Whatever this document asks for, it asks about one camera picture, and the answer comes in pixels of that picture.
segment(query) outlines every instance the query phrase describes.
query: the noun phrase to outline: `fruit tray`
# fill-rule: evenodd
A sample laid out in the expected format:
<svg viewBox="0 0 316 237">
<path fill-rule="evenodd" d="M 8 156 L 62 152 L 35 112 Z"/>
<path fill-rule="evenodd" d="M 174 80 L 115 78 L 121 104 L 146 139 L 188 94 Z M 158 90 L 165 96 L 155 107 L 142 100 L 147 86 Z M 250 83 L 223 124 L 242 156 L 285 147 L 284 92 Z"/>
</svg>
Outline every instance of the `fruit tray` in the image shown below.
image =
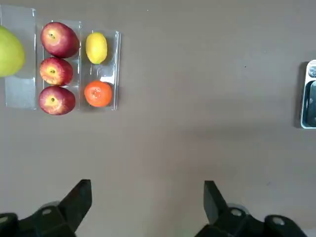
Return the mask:
<svg viewBox="0 0 316 237">
<path fill-rule="evenodd" d="M 302 128 L 316 129 L 316 60 L 306 67 L 300 120 Z"/>
<path fill-rule="evenodd" d="M 106 39 L 108 44 L 108 55 L 105 61 L 99 65 L 95 65 L 89 62 L 87 55 L 83 54 L 82 61 L 84 65 L 84 74 L 82 75 L 81 87 L 85 88 L 89 82 L 94 80 L 100 80 L 102 82 L 107 82 L 112 88 L 112 100 L 109 105 L 101 108 L 96 108 L 87 103 L 86 100 L 82 100 L 81 108 L 84 111 L 91 110 L 116 110 L 118 108 L 118 90 L 119 90 L 119 56 L 120 56 L 120 42 L 121 33 L 118 31 L 110 30 L 90 30 L 89 27 L 84 27 L 83 36 L 84 39 L 93 33 L 100 32 Z"/>
<path fill-rule="evenodd" d="M 51 86 L 42 79 L 40 67 L 43 60 L 52 57 L 43 47 L 40 35 L 47 23 L 61 22 L 70 27 L 79 40 L 78 52 L 74 56 L 65 59 L 73 68 L 73 77 L 69 84 L 63 86 L 75 96 L 74 109 L 87 112 L 117 109 L 120 32 L 94 29 L 93 26 L 85 25 L 86 23 L 83 24 L 80 21 L 38 20 L 34 9 L 9 5 L 0 5 L 0 18 L 1 25 L 21 41 L 26 53 L 26 63 L 23 68 L 14 76 L 4 78 L 5 104 L 7 107 L 40 109 L 39 95 L 45 88 Z M 96 31 L 105 36 L 108 46 L 106 59 L 98 65 L 90 63 L 85 50 L 87 36 Z M 112 89 L 111 101 L 105 107 L 93 107 L 86 101 L 84 89 L 95 80 L 106 82 L 110 86 L 108 88 Z"/>
<path fill-rule="evenodd" d="M 36 89 L 36 11 L 32 8 L 0 5 L 1 25 L 15 34 L 25 49 L 26 62 L 13 76 L 4 77 L 5 105 L 35 110 Z"/>
<path fill-rule="evenodd" d="M 52 57 L 51 54 L 49 54 L 43 47 L 42 43 L 41 43 L 41 39 L 40 39 L 40 33 L 43 29 L 43 27 L 49 23 L 49 22 L 61 22 L 65 25 L 67 25 L 68 27 L 70 27 L 71 29 L 73 29 L 73 31 L 76 33 L 79 41 L 80 41 L 80 45 L 79 45 L 79 50 L 78 52 L 70 57 L 70 58 L 65 58 L 64 60 L 66 60 L 67 62 L 69 62 L 71 64 L 71 66 L 73 67 L 73 79 L 70 81 L 69 84 L 63 86 L 63 88 L 66 88 L 67 90 L 71 91 L 76 98 L 76 106 L 75 109 L 80 109 L 80 105 L 81 105 L 81 101 L 84 98 L 81 98 L 81 92 L 80 92 L 80 85 L 81 85 L 81 51 L 82 51 L 82 46 L 81 46 L 81 42 L 82 42 L 82 35 L 81 35 L 81 30 L 82 30 L 82 24 L 80 21 L 67 21 L 67 20 L 51 20 L 51 21 L 41 21 L 37 23 L 37 81 L 38 81 L 38 94 L 45 89 L 48 86 L 51 86 L 50 84 L 48 84 L 46 81 L 44 81 L 41 76 L 40 76 L 40 64 L 41 62 L 49 57 Z"/>
</svg>

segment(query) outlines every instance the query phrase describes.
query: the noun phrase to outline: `gray table surface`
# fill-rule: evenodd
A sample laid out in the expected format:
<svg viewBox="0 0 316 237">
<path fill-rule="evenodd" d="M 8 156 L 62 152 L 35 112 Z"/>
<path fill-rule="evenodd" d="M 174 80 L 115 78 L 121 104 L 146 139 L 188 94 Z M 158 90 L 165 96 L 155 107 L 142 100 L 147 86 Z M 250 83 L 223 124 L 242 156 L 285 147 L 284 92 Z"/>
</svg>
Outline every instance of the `gray table surface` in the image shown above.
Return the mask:
<svg viewBox="0 0 316 237">
<path fill-rule="evenodd" d="M 123 33 L 118 111 L 6 109 L 0 210 L 21 217 L 92 179 L 79 237 L 192 237 L 203 181 L 257 218 L 316 226 L 314 131 L 293 126 L 316 58 L 314 0 L 2 0 Z"/>
</svg>

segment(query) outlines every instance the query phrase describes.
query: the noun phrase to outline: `plastic container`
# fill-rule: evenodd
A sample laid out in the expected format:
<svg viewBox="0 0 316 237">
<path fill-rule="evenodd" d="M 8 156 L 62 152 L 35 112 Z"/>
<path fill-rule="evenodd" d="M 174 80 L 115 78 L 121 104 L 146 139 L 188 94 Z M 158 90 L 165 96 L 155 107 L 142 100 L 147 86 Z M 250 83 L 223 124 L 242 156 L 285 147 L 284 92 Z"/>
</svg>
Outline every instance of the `plastic container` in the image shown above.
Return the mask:
<svg viewBox="0 0 316 237">
<path fill-rule="evenodd" d="M 108 45 L 107 58 L 99 65 L 92 64 L 85 53 L 85 39 L 93 32 L 102 33 Z M 119 58 L 120 58 L 120 44 L 121 33 L 118 31 L 94 29 L 90 30 L 83 25 L 83 68 L 82 75 L 82 90 L 81 90 L 81 105 L 80 109 L 83 111 L 103 111 L 103 110 L 116 110 L 118 108 L 118 91 L 119 91 Z M 112 87 L 113 97 L 108 106 L 96 108 L 89 105 L 84 97 L 84 88 L 94 80 L 100 80 L 108 83 Z"/>
<path fill-rule="evenodd" d="M 70 27 L 71 29 L 73 29 L 73 31 L 76 33 L 79 41 L 80 41 L 80 45 L 79 45 L 79 50 L 77 52 L 77 54 L 75 54 L 74 56 L 70 57 L 70 58 L 64 58 L 64 60 L 68 61 L 72 67 L 73 67 L 73 79 L 71 80 L 71 82 L 65 86 L 63 86 L 63 88 L 68 89 L 69 91 L 71 91 L 76 98 L 76 106 L 75 109 L 80 109 L 80 100 L 81 100 L 81 92 L 80 92 L 80 85 L 81 85 L 81 42 L 82 42 L 82 38 L 81 38 L 81 30 L 82 30 L 82 24 L 80 21 L 67 21 L 67 20 L 52 20 L 52 21 L 46 21 L 46 22 L 41 22 L 38 23 L 38 32 L 37 32 L 37 36 L 38 36 L 38 40 L 37 40 L 37 45 L 38 45 L 38 53 L 37 53 L 37 60 L 38 60 L 38 72 L 37 72 L 37 78 L 38 78 L 38 93 L 40 93 L 44 88 L 51 86 L 50 84 L 48 84 L 47 82 L 45 82 L 41 76 L 40 76 L 40 64 L 41 62 L 49 57 L 52 57 L 52 55 L 50 55 L 45 48 L 43 47 L 41 40 L 40 40 L 40 34 L 41 31 L 43 29 L 43 27 L 49 23 L 49 22 L 61 22 L 65 25 L 67 25 L 68 27 Z"/>
<path fill-rule="evenodd" d="M 7 107 L 37 108 L 36 90 L 36 11 L 33 8 L 0 5 L 0 22 L 15 34 L 24 46 L 26 62 L 13 76 L 4 78 Z"/>
</svg>

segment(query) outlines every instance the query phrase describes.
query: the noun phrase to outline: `red apple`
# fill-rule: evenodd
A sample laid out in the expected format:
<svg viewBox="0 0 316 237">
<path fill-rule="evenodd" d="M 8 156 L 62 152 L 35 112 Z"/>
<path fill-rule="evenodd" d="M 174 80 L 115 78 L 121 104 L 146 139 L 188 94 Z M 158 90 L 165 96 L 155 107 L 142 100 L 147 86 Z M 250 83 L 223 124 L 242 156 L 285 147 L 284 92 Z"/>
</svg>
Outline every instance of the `red apple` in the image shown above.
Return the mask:
<svg viewBox="0 0 316 237">
<path fill-rule="evenodd" d="M 60 22 L 50 22 L 45 25 L 40 39 L 47 52 L 58 58 L 69 58 L 79 49 L 76 33 Z"/>
<path fill-rule="evenodd" d="M 74 109 L 75 104 L 74 94 L 59 86 L 46 87 L 39 94 L 40 108 L 50 115 L 65 115 Z"/>
<path fill-rule="evenodd" d="M 64 59 L 46 58 L 39 67 L 41 77 L 51 85 L 67 85 L 73 78 L 73 67 Z"/>
</svg>

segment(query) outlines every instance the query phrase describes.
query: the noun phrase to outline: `black mechanical part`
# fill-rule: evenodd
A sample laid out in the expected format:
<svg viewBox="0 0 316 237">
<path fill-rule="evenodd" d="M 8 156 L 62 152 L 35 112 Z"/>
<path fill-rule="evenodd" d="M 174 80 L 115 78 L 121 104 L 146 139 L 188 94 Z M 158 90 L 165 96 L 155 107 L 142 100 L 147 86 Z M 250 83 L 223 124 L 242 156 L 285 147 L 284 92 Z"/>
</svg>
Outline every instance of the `black mechanical part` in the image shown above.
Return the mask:
<svg viewBox="0 0 316 237">
<path fill-rule="evenodd" d="M 91 181 L 81 180 L 57 206 L 43 207 L 23 220 L 14 213 L 0 214 L 0 237 L 75 237 L 91 205 Z"/>
<path fill-rule="evenodd" d="M 204 183 L 204 210 L 209 224 L 196 237 L 306 237 L 291 219 L 269 215 L 264 222 L 228 207 L 213 181 Z"/>
</svg>

